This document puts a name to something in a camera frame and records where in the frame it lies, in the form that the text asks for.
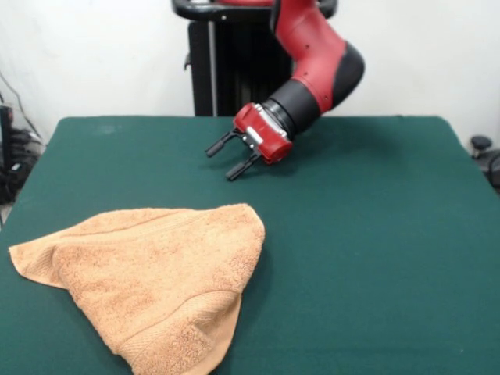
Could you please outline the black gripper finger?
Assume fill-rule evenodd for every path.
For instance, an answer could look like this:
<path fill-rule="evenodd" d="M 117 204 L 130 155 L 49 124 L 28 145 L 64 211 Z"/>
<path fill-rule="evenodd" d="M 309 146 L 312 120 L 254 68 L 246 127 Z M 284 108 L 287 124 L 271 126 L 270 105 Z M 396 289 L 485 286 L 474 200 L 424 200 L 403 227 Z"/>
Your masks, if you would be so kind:
<path fill-rule="evenodd" d="M 252 153 L 246 160 L 238 163 L 231 170 L 229 170 L 225 177 L 228 181 L 234 181 L 240 177 L 244 172 L 251 168 L 257 161 L 262 158 L 260 153 Z"/>
<path fill-rule="evenodd" d="M 212 158 L 216 153 L 218 153 L 224 145 L 233 138 L 239 138 L 241 136 L 241 132 L 234 128 L 227 133 L 225 133 L 218 141 L 216 141 L 213 145 L 205 150 L 205 154 L 207 157 Z"/>

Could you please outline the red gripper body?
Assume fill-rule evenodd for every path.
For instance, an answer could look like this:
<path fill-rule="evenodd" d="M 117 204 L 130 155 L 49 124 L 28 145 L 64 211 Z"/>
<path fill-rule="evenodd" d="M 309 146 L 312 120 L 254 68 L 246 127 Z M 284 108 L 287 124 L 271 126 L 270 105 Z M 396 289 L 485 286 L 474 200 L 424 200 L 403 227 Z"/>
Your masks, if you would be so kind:
<path fill-rule="evenodd" d="M 262 105 L 248 103 L 234 118 L 244 141 L 268 164 L 285 158 L 292 149 L 288 133 Z"/>

